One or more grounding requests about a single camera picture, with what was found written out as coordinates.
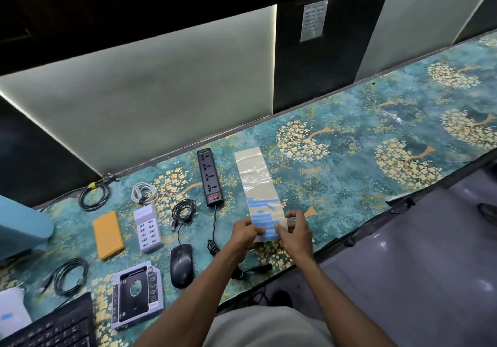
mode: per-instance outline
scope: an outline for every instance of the person's left hand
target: person's left hand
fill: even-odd
[[[241,219],[233,224],[233,231],[231,232],[231,238],[226,244],[228,249],[231,249],[239,262],[245,259],[247,251],[253,249],[253,240],[257,235],[263,235],[266,231],[264,227],[256,227],[252,224],[250,217]]]

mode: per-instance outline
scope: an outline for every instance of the white cable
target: white cable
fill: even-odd
[[[131,200],[135,203],[140,203],[140,199],[144,196],[143,190],[148,190],[150,195],[143,201],[144,205],[153,203],[157,199],[157,188],[146,182],[138,182],[131,190]]]

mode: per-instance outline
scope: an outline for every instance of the white wall panel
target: white wall panel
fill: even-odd
[[[450,46],[480,0],[386,0],[356,81]]]
[[[275,16],[268,7],[9,74],[0,92],[116,172],[270,114]]]

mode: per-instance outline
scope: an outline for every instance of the adhesive sheet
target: adhesive sheet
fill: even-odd
[[[254,242],[276,240],[278,235],[274,230],[274,225],[281,224],[287,230],[288,226],[283,206],[260,148],[235,152],[235,160],[249,204],[252,223],[258,227],[266,227],[265,234],[257,236]]]

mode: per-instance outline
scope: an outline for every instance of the person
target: person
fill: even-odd
[[[134,347],[395,346],[321,270],[313,257],[312,232],[302,211],[290,211],[288,232],[276,224],[283,247],[301,269],[326,324],[289,307],[251,306],[216,318],[216,310],[235,267],[253,249],[257,235],[250,218],[233,225],[230,240],[201,275],[135,341]]]

